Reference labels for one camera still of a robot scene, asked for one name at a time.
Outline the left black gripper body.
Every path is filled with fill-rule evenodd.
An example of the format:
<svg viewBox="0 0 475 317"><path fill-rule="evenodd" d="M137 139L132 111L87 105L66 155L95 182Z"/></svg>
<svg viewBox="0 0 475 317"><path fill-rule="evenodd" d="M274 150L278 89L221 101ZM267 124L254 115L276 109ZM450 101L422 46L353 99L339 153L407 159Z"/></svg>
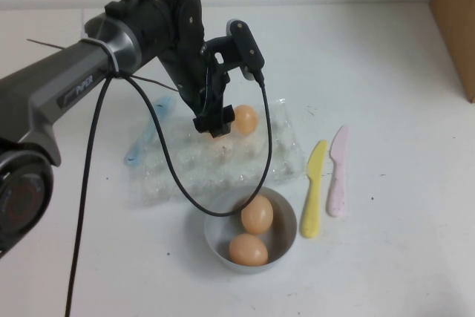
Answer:
<svg viewBox="0 0 475 317"><path fill-rule="evenodd" d="M199 50L169 48L159 54L159 61L196 117L211 121L228 119L223 105L228 74L221 70L207 46Z"/></svg>

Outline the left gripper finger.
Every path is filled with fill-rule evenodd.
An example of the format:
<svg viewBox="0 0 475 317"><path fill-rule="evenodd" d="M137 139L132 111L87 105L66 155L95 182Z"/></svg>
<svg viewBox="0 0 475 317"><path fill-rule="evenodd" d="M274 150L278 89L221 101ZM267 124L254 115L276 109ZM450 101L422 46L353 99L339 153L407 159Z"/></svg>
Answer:
<svg viewBox="0 0 475 317"><path fill-rule="evenodd" d="M195 117L193 119L194 127L196 130L203 134L209 133L212 137L214 137L214 119L213 117L204 116L204 117Z"/></svg>
<svg viewBox="0 0 475 317"><path fill-rule="evenodd" d="M231 125L235 121L235 112L232 106L226 106L221 113L220 126L217 130L217 136L222 137L231 131Z"/></svg>

